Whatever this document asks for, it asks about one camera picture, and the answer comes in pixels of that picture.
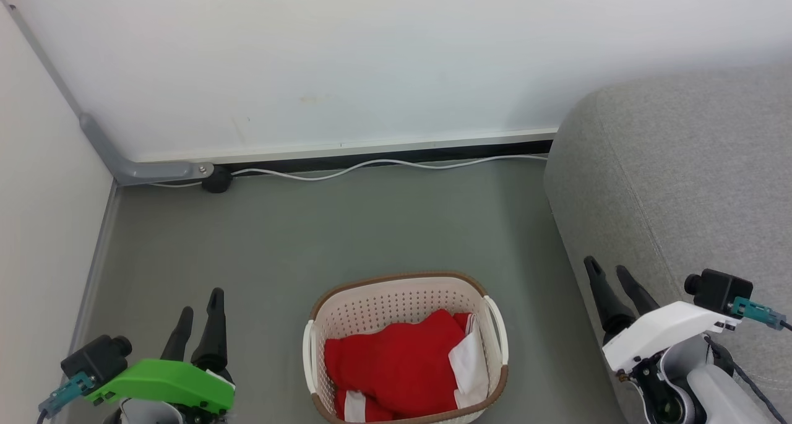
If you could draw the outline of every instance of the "gray metal bracket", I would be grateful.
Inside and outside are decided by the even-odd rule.
[[[8,0],[0,1],[6,7],[12,20],[17,24],[19,31],[22,32],[36,56],[38,56],[41,65],[45,67],[52,82],[56,84],[63,98],[68,102],[77,119],[80,120],[82,132],[88,138],[88,141],[90,141],[107,169],[116,178],[118,185],[128,186],[195,180],[212,175],[215,167],[210,162],[134,162],[124,158],[104,131],[102,131],[102,128],[99,127],[93,116],[82,111],[60,73],[54,68],[47,53],[45,53],[45,50],[33,35],[28,24],[25,23],[25,19],[22,18],[18,7],[9,3]]]
[[[215,167],[210,162],[134,162],[119,153],[96,120],[80,115],[80,128],[119,185],[137,185],[206,178]]]

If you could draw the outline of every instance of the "gray floor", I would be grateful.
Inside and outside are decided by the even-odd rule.
[[[300,353],[314,301],[339,283],[455,269],[509,330],[509,383],[478,422],[618,423],[582,297],[542,190],[542,162],[458,170],[363,168],[321,183],[252,176],[223,195],[124,189],[88,335],[124,334],[158,357],[182,306],[226,291],[236,422],[320,423]],[[70,422],[107,406],[77,404]]]

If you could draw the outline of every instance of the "cable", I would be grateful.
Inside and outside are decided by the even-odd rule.
[[[189,184],[157,184],[157,183],[151,183],[149,185],[155,185],[156,187],[170,187],[170,188],[173,188],[173,189],[181,189],[183,187],[190,187],[190,186],[199,185],[199,184],[200,184],[200,181],[198,181],[197,183],[189,183]]]
[[[717,353],[717,351],[715,350],[716,344],[714,342],[712,342],[712,337],[707,336],[705,334],[704,335],[704,340],[706,340],[707,343],[710,344],[710,347],[712,348],[713,355],[716,355],[716,353]],[[775,417],[775,419],[777,419],[778,422],[780,422],[781,424],[786,424],[786,419],[784,419],[784,416],[781,416],[781,413],[778,413],[778,410],[776,410],[775,406],[773,405],[773,402],[770,402],[770,399],[768,399],[767,396],[764,396],[764,393],[762,393],[762,391],[759,389],[759,387],[757,387],[756,384],[754,384],[754,382],[751,381],[751,379],[749,377],[747,377],[747,374],[745,374],[745,371],[742,370],[740,365],[738,365],[738,363],[736,363],[733,360],[730,361],[730,362],[731,362],[732,366],[734,367],[734,370],[738,373],[738,376],[740,376],[743,379],[743,381],[745,381],[745,384],[747,384],[747,386],[749,386],[751,388],[751,390],[756,395],[756,397],[759,398],[762,402],[764,402],[764,405],[767,406],[767,410],[770,411],[770,413],[773,415],[773,417]]]
[[[352,167],[349,168],[345,168],[340,172],[331,173],[325,176],[315,176],[315,178],[308,178],[307,176],[296,176],[296,175],[290,175],[288,173],[275,172],[275,170],[266,170],[266,168],[243,168],[243,170],[237,170],[236,172],[232,172],[231,175],[238,176],[242,173],[254,172],[254,173],[266,173],[268,175],[282,176],[282,178],[289,178],[297,181],[323,181],[331,178],[336,178],[336,176],[342,176],[345,173],[349,173],[355,170],[356,168],[366,167],[367,165],[372,165],[372,164],[382,164],[382,163],[402,164],[402,165],[408,165],[409,167],[427,168],[427,170],[446,170],[447,168],[467,167],[467,165],[479,164],[481,162],[487,162],[487,161],[495,161],[497,159],[538,159],[540,161],[547,161],[547,158],[541,156],[534,156],[530,154],[510,154],[503,156],[492,156],[489,158],[482,158],[469,162],[459,162],[458,164],[450,164],[450,165],[425,165],[425,164],[417,164],[415,162],[401,161],[399,159],[374,159],[372,161],[361,162],[360,164],[353,165]]]

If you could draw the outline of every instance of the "laundry basket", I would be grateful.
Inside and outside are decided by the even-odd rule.
[[[506,387],[509,340],[495,302],[477,281],[458,272],[378,277],[339,286],[317,301],[303,334],[303,368],[305,382],[319,413],[333,424],[345,422],[336,416],[336,387],[325,370],[325,340],[376,333],[396,322],[418,323],[441,308],[452,314],[472,312],[476,315],[489,375],[489,394],[483,402],[470,407],[391,422],[463,424],[481,416]]]

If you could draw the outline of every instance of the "baseboard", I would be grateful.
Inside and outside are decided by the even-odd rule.
[[[436,138],[405,139],[375,142],[341,142],[336,144],[301,145],[300,147],[274,147],[260,150],[226,150],[206,153],[169,154],[167,156],[137,157],[138,162],[190,161],[214,164],[247,162],[279,162],[309,158],[330,158],[350,155],[379,155],[416,150],[447,150],[475,145],[504,145],[552,140],[558,128],[534,128],[479,134],[479,136],[441,136]]]
[[[354,154],[325,158],[286,159],[281,161],[238,162],[223,167],[231,172],[243,168],[266,168],[281,173],[313,172],[317,170],[340,170],[361,162],[374,159],[398,159],[407,162],[457,161],[463,159],[487,158],[514,154],[546,154],[552,140],[517,142],[509,144],[467,145],[466,147],[446,147],[441,149],[405,150],[373,154]]]

